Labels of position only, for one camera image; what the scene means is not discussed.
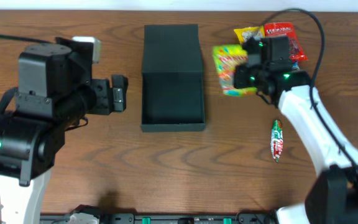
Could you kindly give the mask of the Haribo worms gummy bag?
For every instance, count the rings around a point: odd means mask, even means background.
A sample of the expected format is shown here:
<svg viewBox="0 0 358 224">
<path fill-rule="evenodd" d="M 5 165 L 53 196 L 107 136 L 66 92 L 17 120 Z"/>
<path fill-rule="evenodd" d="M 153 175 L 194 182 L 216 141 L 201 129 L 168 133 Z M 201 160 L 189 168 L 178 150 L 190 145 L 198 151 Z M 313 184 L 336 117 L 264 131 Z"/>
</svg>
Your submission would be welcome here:
<svg viewBox="0 0 358 224">
<path fill-rule="evenodd" d="M 213 47 L 213 59 L 223 94 L 227 96 L 247 96 L 256 94 L 256 88 L 234 88 L 236 66 L 247 61 L 247 52 L 239 44 Z"/>
</svg>

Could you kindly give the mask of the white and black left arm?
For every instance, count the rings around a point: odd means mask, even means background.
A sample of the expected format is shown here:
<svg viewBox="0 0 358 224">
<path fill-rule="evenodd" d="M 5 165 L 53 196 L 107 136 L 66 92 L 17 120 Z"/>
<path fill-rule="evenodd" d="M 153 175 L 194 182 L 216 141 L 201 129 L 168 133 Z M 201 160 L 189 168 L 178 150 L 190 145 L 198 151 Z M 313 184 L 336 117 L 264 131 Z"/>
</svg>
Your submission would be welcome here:
<svg viewBox="0 0 358 224">
<path fill-rule="evenodd" d="M 89 114 L 126 109 L 128 79 L 94 79 L 94 37 L 29 39 L 19 81 L 0 100 L 0 223 L 38 223 L 57 152 Z"/>
</svg>

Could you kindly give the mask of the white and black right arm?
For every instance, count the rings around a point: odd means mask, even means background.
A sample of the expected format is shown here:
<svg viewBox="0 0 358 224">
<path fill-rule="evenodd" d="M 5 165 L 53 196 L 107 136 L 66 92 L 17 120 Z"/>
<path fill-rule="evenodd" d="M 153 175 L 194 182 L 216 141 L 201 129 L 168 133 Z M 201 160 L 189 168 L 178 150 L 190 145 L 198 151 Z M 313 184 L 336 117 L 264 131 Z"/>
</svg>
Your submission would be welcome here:
<svg viewBox="0 0 358 224">
<path fill-rule="evenodd" d="M 249 38 L 234 87 L 254 87 L 299 135 L 317 179 L 303 203 L 279 208 L 277 223 L 358 223 L 358 149 L 343 135 L 304 70 L 293 70 L 288 37 Z"/>
</svg>

